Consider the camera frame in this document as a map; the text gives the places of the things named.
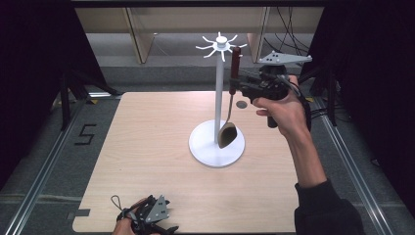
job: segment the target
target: floor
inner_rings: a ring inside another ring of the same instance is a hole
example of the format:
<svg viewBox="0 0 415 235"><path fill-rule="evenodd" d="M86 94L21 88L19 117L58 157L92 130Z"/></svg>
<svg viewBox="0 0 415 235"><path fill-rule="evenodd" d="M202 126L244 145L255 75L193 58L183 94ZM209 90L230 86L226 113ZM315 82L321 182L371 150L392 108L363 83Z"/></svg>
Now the floor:
<svg viewBox="0 0 415 235"><path fill-rule="evenodd" d="M234 36L229 33L223 35L228 38ZM184 89L183 80L172 84L174 88L171 88L170 83L162 82L170 79L170 76L183 76L187 85L185 89L212 89L211 81L206 80L204 75L212 71L216 59L214 56L204 58L210 50L196 48L208 46L202 36L214 40L217 35L156 34L150 57L141 65L137 63L128 34L88 34L88 39L107 83L115 89ZM312 36L296 35L297 40L305 46L311 43ZM287 54L296 54L296 50L289 46L280 47L278 38L283 37L284 34L266 35L274 48ZM246 35L239 34L233 44L243 45L247 42ZM261 56L271 51L272 48L264 43ZM230 57L227 55L225 69L228 71L229 67ZM249 48L243 49L242 70L256 72L260 67L261 64L253 63ZM299 65L288 65L287 68L290 73L300 74ZM140 77L141 71L151 77ZM304 92L311 83L312 79L301 85ZM82 105L73 100L71 106L75 122L68 133L60 131L62 115L59 103L51 108L51 115L39 133L38 141L0 193L0 231L6 232L10 224L20 221L23 226L18 226L19 232L16 234L75 234L71 230L71 223L111 125L113 116L109 114L114 114L119 102L117 98L97 100L95 105ZM324 108L325 96L314 97L311 105L314 110ZM359 210L367 234L415 234L414 218L392 189L382 169L370 161L375 156L371 155L352 119L342 109L341 100L337 107L337 126L333 127L324 112L316 113L311 131L327 175L340 196L349 199ZM91 123L99 127L86 125L86 128L94 131L94 144L76 145L85 141L81 131L85 124ZM57 146L58 140L62 140L62 146ZM27 203L27 199L32 199L32 202ZM24 218L16 217L16 214L24 214Z"/></svg>

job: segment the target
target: wooden tabletop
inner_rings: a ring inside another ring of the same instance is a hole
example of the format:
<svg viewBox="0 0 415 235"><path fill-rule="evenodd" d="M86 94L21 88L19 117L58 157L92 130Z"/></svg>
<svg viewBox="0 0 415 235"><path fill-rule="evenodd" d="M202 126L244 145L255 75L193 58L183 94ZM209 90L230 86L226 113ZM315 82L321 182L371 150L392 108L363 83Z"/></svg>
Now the wooden tabletop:
<svg viewBox="0 0 415 235"><path fill-rule="evenodd" d="M237 92L230 121L244 134L244 154L224 168L198 162L189 137L200 123L214 119L214 92L125 93L80 204L90 210L73 223L76 232L112 232L123 208L165 195L170 218L158 223L176 233L294 232L298 196L291 154L278 129ZM248 106L240 109L236 102ZM222 119L229 94L223 93Z"/></svg>

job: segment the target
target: spoon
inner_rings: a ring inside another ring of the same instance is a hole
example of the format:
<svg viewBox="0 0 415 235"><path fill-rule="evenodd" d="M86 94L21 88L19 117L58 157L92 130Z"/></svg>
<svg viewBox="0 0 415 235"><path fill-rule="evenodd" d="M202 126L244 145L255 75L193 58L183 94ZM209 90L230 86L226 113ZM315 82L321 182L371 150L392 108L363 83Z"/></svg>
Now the spoon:
<svg viewBox="0 0 415 235"><path fill-rule="evenodd" d="M229 119L231 118L233 95L235 94L235 90L231 89L229 90L229 93L231 93L231 100L229 102L228 118L226 119L225 123L222 125L222 127L219 130L219 133L217 134L217 143L219 144L220 149L223 149L230 143L232 143L232 141L234 141L236 139L236 136L238 135L235 124L229 122Z"/></svg>

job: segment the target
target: person's right hand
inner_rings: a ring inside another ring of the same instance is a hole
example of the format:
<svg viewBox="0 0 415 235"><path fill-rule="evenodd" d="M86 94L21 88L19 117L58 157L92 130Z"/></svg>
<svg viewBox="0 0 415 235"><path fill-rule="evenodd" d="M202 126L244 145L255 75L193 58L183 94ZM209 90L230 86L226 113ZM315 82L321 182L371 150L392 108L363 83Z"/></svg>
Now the person's right hand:
<svg viewBox="0 0 415 235"><path fill-rule="evenodd" d="M290 75L290 81L298 85L296 76ZM272 116L278 123L281 134L286 137L299 128L307 129L304 109L292 90L282 100L274 101L260 97L254 99L253 105L262 108L262 110L256 111L259 116Z"/></svg>

